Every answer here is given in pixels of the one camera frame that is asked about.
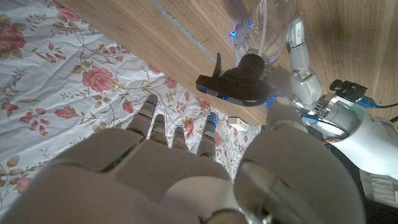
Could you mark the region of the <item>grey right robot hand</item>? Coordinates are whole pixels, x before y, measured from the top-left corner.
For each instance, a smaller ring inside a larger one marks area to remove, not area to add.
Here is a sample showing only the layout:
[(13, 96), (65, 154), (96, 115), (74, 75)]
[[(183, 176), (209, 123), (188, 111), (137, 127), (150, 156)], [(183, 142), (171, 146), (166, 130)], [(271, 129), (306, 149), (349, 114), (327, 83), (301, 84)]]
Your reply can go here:
[(216, 115), (196, 153), (172, 144), (148, 97), (126, 129), (109, 128), (43, 166), (2, 223), (364, 223), (344, 165), (278, 97), (235, 177), (215, 160)]

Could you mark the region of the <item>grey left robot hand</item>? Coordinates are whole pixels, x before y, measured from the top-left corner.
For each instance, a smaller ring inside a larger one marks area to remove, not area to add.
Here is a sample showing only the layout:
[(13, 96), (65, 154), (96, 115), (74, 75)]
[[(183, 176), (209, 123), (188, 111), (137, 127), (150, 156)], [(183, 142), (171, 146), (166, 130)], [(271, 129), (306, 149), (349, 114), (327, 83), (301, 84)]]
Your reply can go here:
[[(238, 87), (233, 87), (233, 93), (228, 93), (222, 99), (239, 106), (259, 106), (271, 102), (271, 91), (275, 90), (269, 83), (260, 78), (254, 78), (257, 73), (254, 67), (263, 62), (258, 49), (252, 47), (253, 38), (249, 36), (249, 29), (253, 22), (236, 26), (235, 53), (240, 60), (238, 65), (251, 62), (248, 68), (242, 69), (243, 81), (238, 81)], [(336, 98), (322, 95), (322, 85), (317, 74), (312, 70), (309, 62), (308, 48), (304, 39), (304, 23), (301, 17), (296, 17), (287, 25), (287, 51), (292, 67), (289, 76), (290, 89), (293, 94), (292, 103), (302, 117), (313, 119), (308, 122), (328, 138), (337, 141), (346, 139), (359, 125), (359, 119), (354, 112), (339, 104)]]

